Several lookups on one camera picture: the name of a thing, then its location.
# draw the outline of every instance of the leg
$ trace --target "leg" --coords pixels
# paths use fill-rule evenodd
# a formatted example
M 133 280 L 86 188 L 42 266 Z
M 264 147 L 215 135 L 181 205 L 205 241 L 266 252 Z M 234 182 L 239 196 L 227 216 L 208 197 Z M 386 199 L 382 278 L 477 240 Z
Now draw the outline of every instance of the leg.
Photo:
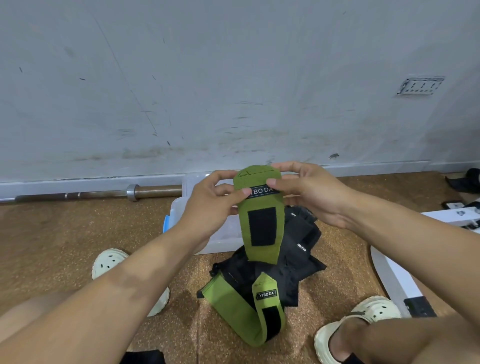
M 330 339 L 339 361 L 352 352 L 366 364 L 479 363 L 480 336 L 459 315 L 343 322 Z
M 0 316 L 0 342 L 50 312 L 69 298 L 75 291 L 54 292 L 31 298 Z

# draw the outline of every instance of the plastic storage box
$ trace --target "plastic storage box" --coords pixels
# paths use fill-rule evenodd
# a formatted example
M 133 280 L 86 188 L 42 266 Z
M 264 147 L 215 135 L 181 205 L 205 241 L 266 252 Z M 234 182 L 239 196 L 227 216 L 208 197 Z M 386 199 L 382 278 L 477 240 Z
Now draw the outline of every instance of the plastic storage box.
M 165 216 L 163 223 L 163 232 L 166 232 L 174 226 L 181 218 L 187 200 L 192 195 L 193 187 L 203 178 L 208 176 L 210 172 L 187 173 L 182 179 L 182 197 L 175 199 L 170 208 L 170 215 Z M 218 184 L 230 183 L 233 180 L 222 180 Z M 225 224 L 212 235 L 206 247 L 197 254 L 234 252 L 243 245 L 241 237 L 240 219 L 238 215 L 229 216 Z

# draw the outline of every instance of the hand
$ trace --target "hand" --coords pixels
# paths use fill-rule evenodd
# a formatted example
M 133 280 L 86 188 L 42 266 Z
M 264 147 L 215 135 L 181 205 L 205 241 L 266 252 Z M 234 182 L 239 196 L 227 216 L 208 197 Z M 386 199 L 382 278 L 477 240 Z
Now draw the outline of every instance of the hand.
M 345 186 L 322 167 L 311 163 L 282 162 L 272 167 L 285 174 L 282 179 L 269 178 L 267 185 L 287 195 L 285 205 L 301 205 L 308 208 L 324 223 L 346 228 L 348 219 L 345 212 L 353 204 L 357 191 Z
M 252 193 L 251 188 L 235 191 L 228 183 L 215 186 L 218 181 L 233 178 L 237 173 L 236 170 L 216 170 L 193 188 L 177 226 L 191 232 L 192 241 L 196 242 L 193 247 L 195 253 L 205 248 L 208 239 L 229 215 L 238 214 L 234 206 Z

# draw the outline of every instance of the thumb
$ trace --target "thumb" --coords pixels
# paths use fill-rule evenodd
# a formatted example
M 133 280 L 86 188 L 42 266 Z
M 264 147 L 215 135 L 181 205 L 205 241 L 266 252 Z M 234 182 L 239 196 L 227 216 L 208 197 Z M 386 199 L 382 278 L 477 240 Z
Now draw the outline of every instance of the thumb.
M 252 193 L 252 189 L 250 187 L 242 188 L 240 190 L 236 190 L 231 194 L 224 197 L 228 201 L 228 207 L 232 207 L 234 205 L 238 205 L 244 199 L 246 199 Z
M 300 195 L 303 191 L 302 183 L 300 178 L 294 179 L 278 179 L 269 178 L 267 179 L 267 186 L 273 188 L 277 191 L 285 192 L 286 194 L 298 194 Z

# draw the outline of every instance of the brown floor mat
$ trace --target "brown floor mat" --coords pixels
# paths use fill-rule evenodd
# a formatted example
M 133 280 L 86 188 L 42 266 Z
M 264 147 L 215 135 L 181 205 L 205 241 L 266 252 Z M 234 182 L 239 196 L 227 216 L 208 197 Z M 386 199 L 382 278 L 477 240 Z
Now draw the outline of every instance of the brown floor mat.
M 347 185 L 416 211 L 441 209 L 458 199 L 439 173 L 346 177 Z M 162 230 L 173 198 L 52 202 L 0 206 L 0 314 L 48 291 L 80 288 L 91 280 L 96 256 L 107 248 L 135 251 Z M 300 284 L 300 306 L 288 307 L 284 332 L 258 349 L 247 346 L 196 291 L 216 261 L 230 253 L 196 256 L 170 284 L 170 302 L 141 326 L 136 350 L 160 349 L 172 363 L 318 363 L 316 330 L 339 319 L 358 301 L 383 294 L 367 244 L 349 231 L 320 224 L 313 254 L 327 264 Z M 438 313 L 448 308 L 428 294 Z

